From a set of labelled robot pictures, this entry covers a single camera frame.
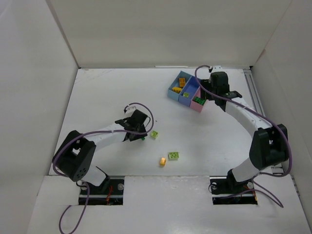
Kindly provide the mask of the green lego plate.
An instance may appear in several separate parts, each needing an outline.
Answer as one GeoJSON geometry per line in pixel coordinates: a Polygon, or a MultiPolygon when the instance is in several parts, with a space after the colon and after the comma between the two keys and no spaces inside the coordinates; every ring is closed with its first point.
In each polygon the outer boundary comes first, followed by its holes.
{"type": "Polygon", "coordinates": [[[202,99],[202,98],[200,98],[200,97],[195,97],[193,101],[196,102],[196,103],[198,103],[198,104],[200,104],[200,105],[202,105],[202,106],[203,106],[203,105],[205,104],[205,102],[206,102],[205,99],[202,99]]]}

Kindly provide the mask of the pale green lego tile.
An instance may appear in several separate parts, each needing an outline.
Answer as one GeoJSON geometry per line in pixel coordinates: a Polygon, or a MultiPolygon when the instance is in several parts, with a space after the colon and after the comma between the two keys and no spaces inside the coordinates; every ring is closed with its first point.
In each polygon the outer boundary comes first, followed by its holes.
{"type": "Polygon", "coordinates": [[[183,93],[183,96],[184,96],[185,98],[188,98],[188,97],[190,96],[190,94],[187,93],[187,92],[184,92],[184,93],[183,93]]]}

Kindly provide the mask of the yellow rounded lego brick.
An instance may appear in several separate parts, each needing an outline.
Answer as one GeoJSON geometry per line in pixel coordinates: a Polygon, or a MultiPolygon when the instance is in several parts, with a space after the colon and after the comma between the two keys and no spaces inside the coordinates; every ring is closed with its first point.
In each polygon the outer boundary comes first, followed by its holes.
{"type": "Polygon", "coordinates": [[[179,87],[183,88],[186,84],[185,78],[179,78],[179,87]]]}

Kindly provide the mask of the yellow studded lego brick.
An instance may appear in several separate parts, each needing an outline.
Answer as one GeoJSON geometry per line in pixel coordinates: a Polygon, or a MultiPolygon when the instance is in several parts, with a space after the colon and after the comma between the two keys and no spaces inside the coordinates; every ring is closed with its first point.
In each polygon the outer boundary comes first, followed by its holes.
{"type": "Polygon", "coordinates": [[[182,91],[182,88],[180,88],[180,87],[173,87],[172,91],[179,94],[182,91]]]}

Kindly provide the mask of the light green studded lego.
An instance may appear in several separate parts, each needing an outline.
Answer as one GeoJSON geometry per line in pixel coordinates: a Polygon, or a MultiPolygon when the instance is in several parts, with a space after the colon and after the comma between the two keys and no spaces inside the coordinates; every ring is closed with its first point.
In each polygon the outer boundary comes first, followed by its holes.
{"type": "Polygon", "coordinates": [[[178,160],[179,159],[179,152],[169,152],[168,153],[169,160],[178,160]]]}

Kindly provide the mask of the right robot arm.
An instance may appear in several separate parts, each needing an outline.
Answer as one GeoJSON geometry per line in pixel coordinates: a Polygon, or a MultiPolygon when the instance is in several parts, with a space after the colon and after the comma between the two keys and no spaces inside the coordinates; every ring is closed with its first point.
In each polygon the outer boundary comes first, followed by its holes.
{"type": "Polygon", "coordinates": [[[209,79],[200,80],[200,87],[201,98],[213,100],[252,137],[248,158],[227,173],[225,185],[230,192],[247,184],[264,169],[289,160],[287,128],[270,123],[249,107],[239,92],[231,91],[225,72],[211,73],[209,79]]]}

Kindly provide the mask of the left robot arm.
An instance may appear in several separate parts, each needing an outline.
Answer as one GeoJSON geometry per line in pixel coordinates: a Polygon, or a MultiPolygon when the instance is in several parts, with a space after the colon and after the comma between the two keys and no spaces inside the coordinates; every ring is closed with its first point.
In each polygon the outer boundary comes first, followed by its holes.
{"type": "Polygon", "coordinates": [[[91,188],[104,192],[109,187],[110,177],[91,165],[95,152],[115,143],[146,137],[144,122],[147,118],[145,113],[134,110],[129,117],[89,135],[73,130],[57,150],[52,164],[73,182],[87,182],[91,188]]]}

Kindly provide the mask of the light green small lego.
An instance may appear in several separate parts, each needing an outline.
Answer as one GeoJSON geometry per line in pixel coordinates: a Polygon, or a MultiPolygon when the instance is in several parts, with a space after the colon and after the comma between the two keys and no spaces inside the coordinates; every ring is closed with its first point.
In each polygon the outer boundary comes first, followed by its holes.
{"type": "Polygon", "coordinates": [[[158,132],[157,132],[157,131],[152,131],[152,132],[151,132],[151,137],[152,137],[153,139],[157,139],[157,137],[158,137],[158,132]]]}

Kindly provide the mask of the purple blue container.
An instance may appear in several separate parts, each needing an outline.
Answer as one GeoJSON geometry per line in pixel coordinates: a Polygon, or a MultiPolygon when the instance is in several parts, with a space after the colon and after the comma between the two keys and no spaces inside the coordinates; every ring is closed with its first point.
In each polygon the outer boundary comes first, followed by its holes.
{"type": "Polygon", "coordinates": [[[199,88],[199,84],[197,82],[197,79],[194,76],[191,76],[191,78],[188,80],[184,88],[182,89],[181,93],[179,94],[178,102],[185,105],[190,106],[192,97],[195,95],[197,89],[199,88]],[[190,94],[188,98],[183,96],[183,93],[187,92],[190,94]]]}

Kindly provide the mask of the pink container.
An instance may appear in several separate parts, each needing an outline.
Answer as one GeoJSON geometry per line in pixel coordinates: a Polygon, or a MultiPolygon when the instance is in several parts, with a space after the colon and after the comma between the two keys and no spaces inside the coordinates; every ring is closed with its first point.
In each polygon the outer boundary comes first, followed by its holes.
{"type": "Polygon", "coordinates": [[[205,102],[201,102],[201,88],[198,88],[195,95],[192,97],[190,108],[199,113],[202,112],[205,102]]]}

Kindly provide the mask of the light blue container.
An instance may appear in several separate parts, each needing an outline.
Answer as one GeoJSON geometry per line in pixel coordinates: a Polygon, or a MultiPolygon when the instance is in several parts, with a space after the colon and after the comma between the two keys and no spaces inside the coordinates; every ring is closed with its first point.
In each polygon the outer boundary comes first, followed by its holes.
{"type": "Polygon", "coordinates": [[[179,94],[173,91],[173,88],[177,87],[180,88],[180,78],[185,78],[185,82],[188,82],[188,80],[191,78],[191,74],[188,74],[186,72],[180,71],[177,77],[174,79],[173,83],[169,86],[167,90],[167,96],[168,98],[178,101],[179,99],[179,94]]]}

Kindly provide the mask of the orange small lego brick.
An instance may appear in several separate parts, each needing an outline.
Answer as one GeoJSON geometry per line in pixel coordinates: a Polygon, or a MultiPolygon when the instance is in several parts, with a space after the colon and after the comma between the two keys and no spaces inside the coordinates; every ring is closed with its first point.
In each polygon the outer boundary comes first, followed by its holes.
{"type": "Polygon", "coordinates": [[[159,162],[160,167],[164,167],[166,165],[166,158],[162,157],[159,162]]]}

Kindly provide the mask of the aluminium rail right side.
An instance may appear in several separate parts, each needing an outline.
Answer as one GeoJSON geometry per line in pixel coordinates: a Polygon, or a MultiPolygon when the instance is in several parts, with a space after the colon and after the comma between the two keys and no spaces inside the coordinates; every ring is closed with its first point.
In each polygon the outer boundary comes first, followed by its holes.
{"type": "MultiPolygon", "coordinates": [[[[264,109],[263,109],[256,85],[255,85],[255,81],[254,81],[251,69],[243,69],[243,74],[245,76],[246,83],[249,88],[254,110],[257,113],[265,116],[264,109]]],[[[274,175],[281,175],[284,172],[281,164],[272,166],[271,171],[273,172],[274,175]]]]}

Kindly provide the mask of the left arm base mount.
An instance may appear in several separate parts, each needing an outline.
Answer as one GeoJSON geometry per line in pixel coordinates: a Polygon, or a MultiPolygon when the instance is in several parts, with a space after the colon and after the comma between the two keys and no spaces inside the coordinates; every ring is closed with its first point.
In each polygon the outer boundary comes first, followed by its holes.
{"type": "Polygon", "coordinates": [[[123,204],[125,177],[109,176],[99,167],[91,167],[85,177],[87,187],[79,181],[76,185],[80,188],[78,204],[114,206],[123,204]]]}

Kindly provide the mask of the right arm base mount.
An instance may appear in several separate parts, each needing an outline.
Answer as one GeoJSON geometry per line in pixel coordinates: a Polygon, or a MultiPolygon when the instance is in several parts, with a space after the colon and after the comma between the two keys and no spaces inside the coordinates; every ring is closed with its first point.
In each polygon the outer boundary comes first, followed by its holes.
{"type": "Polygon", "coordinates": [[[214,205],[257,205],[254,184],[250,181],[234,183],[226,176],[211,176],[209,192],[214,205]]]}

